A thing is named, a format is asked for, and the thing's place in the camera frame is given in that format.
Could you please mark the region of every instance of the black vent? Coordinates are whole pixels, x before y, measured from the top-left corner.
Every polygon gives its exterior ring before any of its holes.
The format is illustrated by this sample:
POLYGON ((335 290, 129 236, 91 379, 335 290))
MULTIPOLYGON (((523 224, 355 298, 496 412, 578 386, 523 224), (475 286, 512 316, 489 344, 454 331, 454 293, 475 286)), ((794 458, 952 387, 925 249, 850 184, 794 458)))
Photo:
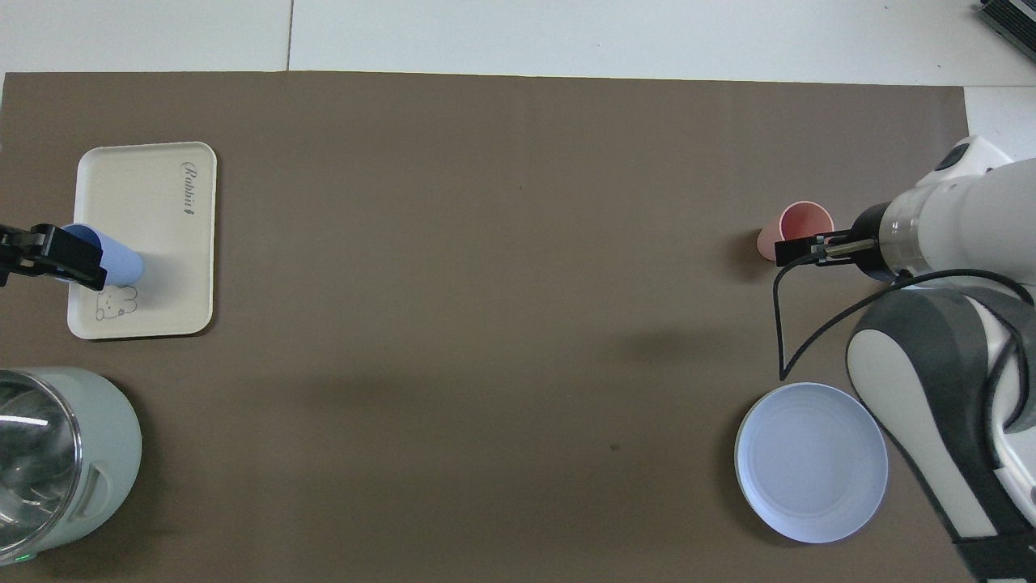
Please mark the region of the black vent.
POLYGON ((1036 61, 1036 21, 1030 16, 1036 11, 1036 0, 1020 1, 1025 10, 1011 0, 988 0, 979 10, 979 17, 1036 61))

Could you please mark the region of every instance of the pink cup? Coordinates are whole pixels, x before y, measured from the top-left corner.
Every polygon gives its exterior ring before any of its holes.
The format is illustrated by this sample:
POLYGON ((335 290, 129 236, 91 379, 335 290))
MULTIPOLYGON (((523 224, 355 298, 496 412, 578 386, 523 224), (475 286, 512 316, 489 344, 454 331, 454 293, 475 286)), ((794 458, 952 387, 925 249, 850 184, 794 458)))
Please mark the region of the pink cup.
POLYGON ((835 222, 824 206, 809 200, 800 200, 788 204, 774 220, 759 231, 755 246, 759 254, 777 260, 774 243, 778 240, 809 236, 818 232, 830 232, 835 229, 835 222))

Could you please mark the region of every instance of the cartoon bear drawing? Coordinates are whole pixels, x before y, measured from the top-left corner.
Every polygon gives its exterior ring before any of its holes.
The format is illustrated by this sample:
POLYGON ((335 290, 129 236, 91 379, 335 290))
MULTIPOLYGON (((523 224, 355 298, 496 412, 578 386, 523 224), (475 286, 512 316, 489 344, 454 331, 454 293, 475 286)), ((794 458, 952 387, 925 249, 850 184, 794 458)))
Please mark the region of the cartoon bear drawing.
POLYGON ((97 322, 137 312, 137 288, 108 285, 97 293, 97 322))

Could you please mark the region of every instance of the black cable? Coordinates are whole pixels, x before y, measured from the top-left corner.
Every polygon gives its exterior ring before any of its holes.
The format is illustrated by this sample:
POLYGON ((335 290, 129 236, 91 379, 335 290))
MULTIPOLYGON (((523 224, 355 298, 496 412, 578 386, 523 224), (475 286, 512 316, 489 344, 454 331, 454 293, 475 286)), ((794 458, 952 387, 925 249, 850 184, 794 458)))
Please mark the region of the black cable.
POLYGON ((809 339, 806 339, 806 342, 804 342, 802 346, 799 347, 799 350, 795 351, 795 354, 792 355, 792 359, 788 360, 787 363, 785 365, 784 332, 782 330, 781 320, 780 320, 780 296, 779 296, 780 280, 783 279, 784 275, 787 273, 787 271, 792 270, 794 267, 814 262, 816 260, 823 259, 825 256, 826 254, 824 251, 817 251, 816 253, 811 253, 809 255, 804 255, 802 257, 799 257, 798 259, 792 261, 783 268, 781 268, 781 270, 777 272, 777 276, 774 278, 774 286, 773 286, 774 321, 777 324, 777 358, 779 360, 779 376, 781 381, 787 379, 787 376, 792 373, 792 369, 795 368, 795 365, 799 361, 800 358, 802 358, 802 355, 825 332, 833 328, 839 322, 853 316, 860 310, 865 309, 868 305, 874 303, 875 301, 884 297, 886 294, 890 294, 892 293, 892 291, 895 291, 897 289, 902 289, 903 287, 909 287, 911 285, 924 283, 925 281, 943 279, 947 276, 977 276, 980 279, 988 279, 990 281, 1000 283, 1001 285, 1013 291, 1013 293, 1017 295, 1023 302, 1029 304, 1030 307, 1033 305, 1032 295, 1029 294, 1029 290, 1026 289, 1020 283, 1014 281, 1009 276, 990 270, 974 269, 974 268, 943 269, 924 274, 919 274, 917 276, 909 276, 900 281, 896 281, 895 283, 886 287, 885 289, 877 291, 877 293, 867 296, 866 298, 845 309, 831 320, 827 321, 823 326, 817 328, 816 331, 809 337, 809 339))

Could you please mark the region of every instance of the white plate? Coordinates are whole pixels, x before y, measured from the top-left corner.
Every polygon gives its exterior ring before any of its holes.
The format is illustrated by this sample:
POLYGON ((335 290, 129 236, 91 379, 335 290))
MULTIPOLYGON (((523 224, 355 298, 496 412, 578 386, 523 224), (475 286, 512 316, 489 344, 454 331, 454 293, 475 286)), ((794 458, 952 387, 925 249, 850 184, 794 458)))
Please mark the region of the white plate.
POLYGON ((80 339, 194 334, 212 319, 217 158, 202 142, 97 147, 79 162, 75 222, 140 253, 144 274, 68 287, 80 339))
POLYGON ((771 391, 745 416, 735 450, 748 503, 795 541, 853 534, 885 495, 882 432, 862 405, 834 387, 797 383, 771 391))

